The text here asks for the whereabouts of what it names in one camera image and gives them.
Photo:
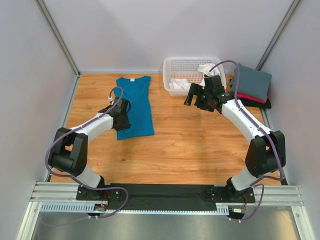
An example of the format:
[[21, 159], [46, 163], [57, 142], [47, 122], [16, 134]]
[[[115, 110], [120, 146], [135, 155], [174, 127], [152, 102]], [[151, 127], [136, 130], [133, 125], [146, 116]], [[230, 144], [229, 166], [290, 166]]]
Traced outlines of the blue t shirt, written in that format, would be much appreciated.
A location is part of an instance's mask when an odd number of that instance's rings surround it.
[[127, 113], [130, 128], [117, 132], [118, 140], [147, 137], [155, 134], [149, 101], [150, 76], [139, 78], [120, 77], [116, 85], [123, 89], [122, 98], [128, 100], [131, 108]]

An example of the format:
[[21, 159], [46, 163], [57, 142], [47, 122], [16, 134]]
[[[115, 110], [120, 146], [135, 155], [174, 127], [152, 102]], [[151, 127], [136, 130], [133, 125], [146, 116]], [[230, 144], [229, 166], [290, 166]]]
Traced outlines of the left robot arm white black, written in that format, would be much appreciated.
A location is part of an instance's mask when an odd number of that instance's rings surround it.
[[82, 125], [61, 127], [56, 131], [53, 147], [47, 156], [47, 165], [80, 182], [77, 200], [107, 200], [104, 178], [88, 165], [88, 144], [106, 131], [129, 129], [130, 109], [131, 103], [128, 100], [116, 97], [109, 106]]

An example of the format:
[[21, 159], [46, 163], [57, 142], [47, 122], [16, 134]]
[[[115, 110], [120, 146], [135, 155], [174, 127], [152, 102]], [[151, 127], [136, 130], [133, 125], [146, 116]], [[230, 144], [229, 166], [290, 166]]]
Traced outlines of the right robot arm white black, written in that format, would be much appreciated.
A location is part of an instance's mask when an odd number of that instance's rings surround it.
[[276, 180], [283, 180], [286, 165], [284, 134], [259, 122], [233, 92], [225, 91], [220, 76], [206, 76], [203, 82], [203, 85], [191, 83], [184, 104], [194, 103], [201, 110], [218, 111], [237, 127], [249, 143], [244, 168], [227, 180], [222, 191], [226, 198], [231, 202], [238, 201], [246, 190], [262, 179], [271, 179], [271, 173], [275, 171], [279, 172]]

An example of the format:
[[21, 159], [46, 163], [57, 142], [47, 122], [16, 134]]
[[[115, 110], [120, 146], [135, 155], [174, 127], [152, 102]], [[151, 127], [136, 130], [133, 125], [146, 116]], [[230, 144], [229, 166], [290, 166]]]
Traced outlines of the white t shirt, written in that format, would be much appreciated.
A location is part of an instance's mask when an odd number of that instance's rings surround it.
[[204, 86], [204, 77], [205, 74], [207, 74], [209, 76], [220, 76], [221, 84], [224, 89], [226, 89], [227, 81], [225, 73], [222, 70], [222, 65], [209, 71], [214, 66], [215, 64], [213, 63], [196, 64], [195, 70], [192, 70], [190, 73], [181, 70], [179, 70], [178, 73], [171, 73], [170, 77], [164, 80], [164, 83], [168, 84], [168, 89], [170, 91], [188, 91], [192, 83]]

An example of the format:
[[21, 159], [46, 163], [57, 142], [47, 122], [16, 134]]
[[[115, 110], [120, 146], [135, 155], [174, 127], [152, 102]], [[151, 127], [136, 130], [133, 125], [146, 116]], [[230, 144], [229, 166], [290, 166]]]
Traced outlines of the white plastic basket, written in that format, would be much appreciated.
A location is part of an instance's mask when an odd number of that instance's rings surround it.
[[198, 64], [218, 64], [221, 60], [217, 57], [168, 57], [163, 61], [163, 85], [164, 89], [171, 97], [186, 97], [189, 90], [170, 91], [167, 83], [164, 83], [166, 78], [170, 77], [171, 73], [184, 71], [190, 73], [196, 70]]

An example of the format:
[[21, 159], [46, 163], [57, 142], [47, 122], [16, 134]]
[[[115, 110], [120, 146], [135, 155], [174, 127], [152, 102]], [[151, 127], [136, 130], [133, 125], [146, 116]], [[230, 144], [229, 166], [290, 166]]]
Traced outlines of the pink folded t shirt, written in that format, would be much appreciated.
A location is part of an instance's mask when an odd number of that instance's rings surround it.
[[265, 98], [258, 98], [252, 95], [248, 95], [248, 94], [244, 94], [244, 93], [237, 93], [237, 97], [241, 98], [241, 99], [246, 99], [246, 100], [250, 100], [250, 101], [254, 101], [257, 103], [262, 103], [265, 104], [268, 100], [268, 96], [266, 96]]

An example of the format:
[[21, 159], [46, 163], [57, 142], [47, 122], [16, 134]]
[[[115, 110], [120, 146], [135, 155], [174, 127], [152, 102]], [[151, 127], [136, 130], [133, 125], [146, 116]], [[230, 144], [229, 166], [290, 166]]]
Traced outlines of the grey folded t shirt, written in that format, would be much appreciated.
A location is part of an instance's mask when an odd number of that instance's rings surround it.
[[270, 73], [258, 71], [239, 63], [230, 81], [231, 90], [235, 92], [238, 83], [237, 93], [264, 99], [268, 95], [271, 79]]

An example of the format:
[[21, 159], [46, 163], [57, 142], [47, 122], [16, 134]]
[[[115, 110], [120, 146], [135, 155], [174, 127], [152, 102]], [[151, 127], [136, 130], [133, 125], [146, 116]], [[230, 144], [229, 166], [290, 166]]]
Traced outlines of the black folded t shirt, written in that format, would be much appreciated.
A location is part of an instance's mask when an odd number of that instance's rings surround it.
[[269, 99], [265, 103], [246, 99], [246, 98], [240, 98], [242, 104], [245, 107], [255, 107], [255, 108], [260, 108], [260, 109], [271, 109], [272, 105]]

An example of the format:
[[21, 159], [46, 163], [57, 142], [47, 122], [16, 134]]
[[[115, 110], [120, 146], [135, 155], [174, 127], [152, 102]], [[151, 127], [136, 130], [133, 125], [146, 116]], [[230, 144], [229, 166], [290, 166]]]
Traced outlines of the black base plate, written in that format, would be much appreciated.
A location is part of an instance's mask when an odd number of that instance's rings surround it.
[[112, 183], [107, 190], [108, 207], [139, 211], [213, 211], [216, 203], [254, 203], [252, 188], [236, 191], [231, 186], [191, 184], [137, 184]]

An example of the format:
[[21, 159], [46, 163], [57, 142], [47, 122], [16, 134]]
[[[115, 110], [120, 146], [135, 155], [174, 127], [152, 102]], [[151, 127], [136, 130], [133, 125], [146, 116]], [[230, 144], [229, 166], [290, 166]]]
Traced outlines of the right aluminium frame post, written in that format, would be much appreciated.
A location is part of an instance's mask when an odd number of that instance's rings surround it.
[[270, 55], [272, 54], [272, 51], [276, 47], [278, 41], [280, 40], [281, 36], [285, 32], [287, 26], [289, 25], [291, 19], [295, 15], [296, 11], [302, 4], [303, 0], [292, 0], [287, 11], [285, 12], [282, 20], [280, 21], [276, 31], [274, 32], [270, 42], [268, 43], [265, 51], [263, 52], [257, 66], [256, 70], [261, 71], [263, 67], [265, 66], [267, 60], [269, 59]]

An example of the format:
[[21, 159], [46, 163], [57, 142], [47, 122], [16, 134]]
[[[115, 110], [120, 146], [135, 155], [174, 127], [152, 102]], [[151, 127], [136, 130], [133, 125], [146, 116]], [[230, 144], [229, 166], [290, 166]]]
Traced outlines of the aluminium frame post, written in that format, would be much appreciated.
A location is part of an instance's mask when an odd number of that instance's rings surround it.
[[287, 11], [285, 12], [282, 20], [280, 21], [276, 31], [274, 32], [270, 42], [268, 43], [265, 51], [263, 52], [257, 66], [256, 70], [261, 71], [263, 67], [265, 66], [267, 60], [269, 59], [270, 55], [272, 54], [272, 51], [276, 47], [278, 41], [280, 40], [281, 36], [285, 32], [287, 26], [289, 25], [291, 19], [295, 15], [296, 11], [302, 4], [303, 0], [292, 0]]
[[72, 54], [70, 53], [59, 29], [58, 26], [55, 23], [55, 20], [50, 13], [50, 10], [45, 3], [44, 0], [35, 0], [35, 3], [37, 4], [44, 20], [46, 21], [50, 31], [52, 32], [55, 40], [57, 41], [63, 55], [65, 56], [69, 66], [71, 67], [72, 71], [74, 72], [76, 77], [79, 77], [81, 75], [81, 71], [79, 70], [74, 58], [72, 57]]

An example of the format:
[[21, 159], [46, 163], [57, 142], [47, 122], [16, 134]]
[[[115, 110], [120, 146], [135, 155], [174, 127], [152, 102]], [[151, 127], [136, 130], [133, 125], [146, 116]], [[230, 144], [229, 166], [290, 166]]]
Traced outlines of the left aluminium frame post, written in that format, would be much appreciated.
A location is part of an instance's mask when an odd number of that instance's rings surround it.
[[70, 53], [59, 29], [58, 26], [55, 23], [55, 20], [50, 13], [50, 10], [45, 3], [44, 0], [35, 0], [35, 3], [37, 4], [44, 20], [46, 21], [50, 31], [52, 32], [55, 40], [57, 41], [63, 55], [65, 56], [69, 66], [71, 67], [72, 71], [74, 72], [76, 77], [79, 77], [81, 75], [81, 71], [79, 70], [74, 58], [72, 57], [72, 54]]

